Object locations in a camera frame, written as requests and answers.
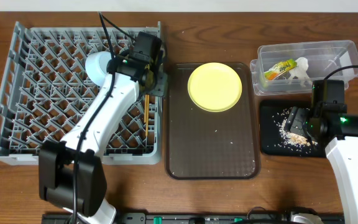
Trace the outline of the light blue saucer plate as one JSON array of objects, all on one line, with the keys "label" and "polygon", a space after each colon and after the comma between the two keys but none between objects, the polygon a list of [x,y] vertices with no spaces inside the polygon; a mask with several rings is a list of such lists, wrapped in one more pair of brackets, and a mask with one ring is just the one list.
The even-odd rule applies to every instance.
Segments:
[{"label": "light blue saucer plate", "polygon": [[111,60],[109,52],[96,52],[89,55],[85,62],[85,70],[89,79],[97,86],[102,86],[107,72],[108,62]]}]

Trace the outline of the wooden chopstick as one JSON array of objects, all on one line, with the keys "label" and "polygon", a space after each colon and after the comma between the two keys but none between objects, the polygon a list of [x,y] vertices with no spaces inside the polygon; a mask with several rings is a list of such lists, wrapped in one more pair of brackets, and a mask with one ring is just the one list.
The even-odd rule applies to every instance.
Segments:
[{"label": "wooden chopstick", "polygon": [[147,139],[147,136],[149,134],[149,112],[148,112],[148,120],[147,120],[147,123],[145,124],[145,137]]},{"label": "wooden chopstick", "polygon": [[145,95],[144,100],[144,122],[147,123],[149,112],[149,95]]}]

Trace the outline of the yellow round plate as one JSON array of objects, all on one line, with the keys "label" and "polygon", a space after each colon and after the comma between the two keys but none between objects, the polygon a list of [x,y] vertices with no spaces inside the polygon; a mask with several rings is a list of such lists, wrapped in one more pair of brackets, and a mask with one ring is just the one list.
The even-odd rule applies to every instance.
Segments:
[{"label": "yellow round plate", "polygon": [[218,113],[232,108],[241,98],[242,82],[237,72],[217,62],[204,63],[192,71],[187,84],[192,102]]}]

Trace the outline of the dark brown serving tray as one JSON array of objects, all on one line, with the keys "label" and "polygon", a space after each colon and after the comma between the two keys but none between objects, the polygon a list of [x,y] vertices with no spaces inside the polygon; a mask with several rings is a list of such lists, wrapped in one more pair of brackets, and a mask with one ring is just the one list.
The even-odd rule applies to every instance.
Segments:
[{"label": "dark brown serving tray", "polygon": [[250,69],[230,63],[242,82],[239,101],[223,112],[196,106],[187,90],[196,63],[174,65],[167,97],[166,170],[177,180],[251,179],[260,170],[259,128]]}]

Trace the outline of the yellow green snack wrapper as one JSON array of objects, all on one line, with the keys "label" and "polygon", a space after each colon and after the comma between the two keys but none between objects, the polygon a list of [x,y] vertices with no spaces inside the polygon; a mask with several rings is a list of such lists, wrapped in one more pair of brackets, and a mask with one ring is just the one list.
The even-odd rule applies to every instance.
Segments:
[{"label": "yellow green snack wrapper", "polygon": [[267,80],[276,80],[283,74],[289,72],[297,66],[297,63],[293,59],[276,63],[268,71],[264,72],[264,77]]}]

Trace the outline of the black waste tray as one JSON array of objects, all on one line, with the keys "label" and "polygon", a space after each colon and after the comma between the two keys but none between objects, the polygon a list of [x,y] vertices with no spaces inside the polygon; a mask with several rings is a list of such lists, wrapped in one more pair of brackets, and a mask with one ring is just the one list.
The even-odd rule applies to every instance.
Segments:
[{"label": "black waste tray", "polygon": [[260,141],[261,150],[264,154],[271,156],[326,157],[324,150],[314,141],[310,141],[310,147],[306,146],[299,151],[295,147],[286,148],[275,145],[275,143],[278,143],[278,128],[273,125],[272,116],[286,108],[292,109],[294,106],[307,108],[309,105],[305,101],[290,100],[264,100],[260,102]]}]

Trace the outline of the grey plastic dishwasher rack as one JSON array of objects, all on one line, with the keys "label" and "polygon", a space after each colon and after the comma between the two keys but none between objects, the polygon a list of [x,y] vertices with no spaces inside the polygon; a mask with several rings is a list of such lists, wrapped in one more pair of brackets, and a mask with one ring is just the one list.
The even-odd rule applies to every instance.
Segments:
[{"label": "grey plastic dishwasher rack", "polygon": [[[85,60],[108,51],[102,28],[33,27],[16,22],[0,87],[0,161],[37,165],[45,140],[58,142],[81,119],[98,87]],[[103,157],[106,165],[153,165],[161,160],[162,98],[150,97],[147,136],[144,97],[119,122]]]}]

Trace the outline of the pile of rice scraps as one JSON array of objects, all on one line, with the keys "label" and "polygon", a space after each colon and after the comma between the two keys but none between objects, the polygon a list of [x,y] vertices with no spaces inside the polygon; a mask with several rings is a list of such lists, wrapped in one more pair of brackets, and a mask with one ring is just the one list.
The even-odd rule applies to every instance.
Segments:
[{"label": "pile of rice scraps", "polygon": [[278,128],[278,143],[275,143],[275,145],[286,148],[295,147],[297,151],[306,146],[310,147],[311,143],[307,138],[285,130],[285,125],[288,124],[287,119],[290,112],[291,109],[286,108],[272,116],[273,125]]}]

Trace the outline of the clear plastic waste bin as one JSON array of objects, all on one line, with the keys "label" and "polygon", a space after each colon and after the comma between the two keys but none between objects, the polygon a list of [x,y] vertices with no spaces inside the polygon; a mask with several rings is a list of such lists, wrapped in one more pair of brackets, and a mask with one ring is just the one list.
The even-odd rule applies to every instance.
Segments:
[{"label": "clear plastic waste bin", "polygon": [[308,59],[307,74],[311,81],[322,80],[334,70],[358,65],[358,51],[351,40],[330,40],[321,42],[299,42],[290,44],[263,45],[258,48],[257,58],[250,63],[254,93],[259,96],[309,93],[312,85],[295,77],[288,83],[290,72],[276,80],[267,80],[264,72],[276,63],[300,57]]}]

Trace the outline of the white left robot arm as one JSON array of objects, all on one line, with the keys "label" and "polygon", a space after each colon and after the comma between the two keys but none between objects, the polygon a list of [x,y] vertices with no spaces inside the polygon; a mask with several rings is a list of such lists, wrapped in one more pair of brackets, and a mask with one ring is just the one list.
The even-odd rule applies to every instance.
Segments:
[{"label": "white left robot arm", "polygon": [[116,209],[105,199],[103,155],[127,110],[141,94],[162,96],[158,86],[165,51],[125,50],[91,54],[85,69],[99,92],[83,117],[59,142],[39,152],[39,194],[70,211],[68,223],[113,223]]}]

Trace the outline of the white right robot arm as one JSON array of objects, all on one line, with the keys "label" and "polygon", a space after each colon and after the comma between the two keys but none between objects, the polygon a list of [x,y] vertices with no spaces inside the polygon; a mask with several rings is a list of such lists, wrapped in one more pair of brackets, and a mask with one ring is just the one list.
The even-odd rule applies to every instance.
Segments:
[{"label": "white right robot arm", "polygon": [[333,168],[346,223],[358,223],[358,115],[294,106],[285,130],[317,144]]}]

